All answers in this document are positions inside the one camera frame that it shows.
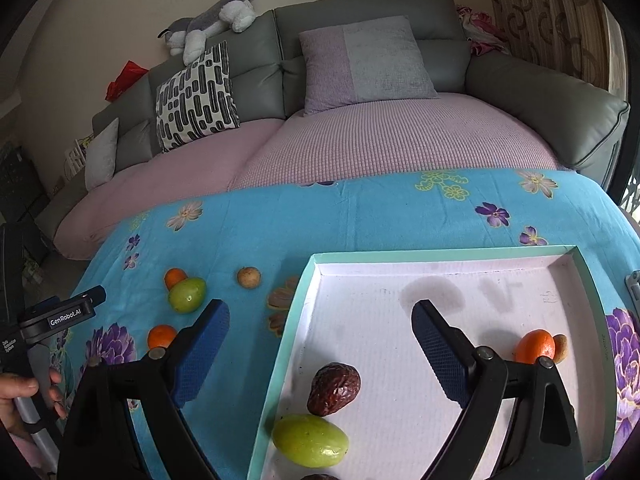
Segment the person's left hand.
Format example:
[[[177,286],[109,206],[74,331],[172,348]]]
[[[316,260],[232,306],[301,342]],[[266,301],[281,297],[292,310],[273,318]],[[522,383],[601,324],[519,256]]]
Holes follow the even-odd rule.
[[[62,392],[58,384],[62,382],[62,375],[55,368],[49,370],[50,387],[48,396],[52,401],[55,413],[60,419],[66,419],[67,411]],[[14,400],[17,398],[31,398],[39,390],[36,378],[26,378],[12,373],[2,373],[0,378],[1,421],[6,430],[14,436],[29,440],[29,433],[25,430],[21,415],[17,411]]]

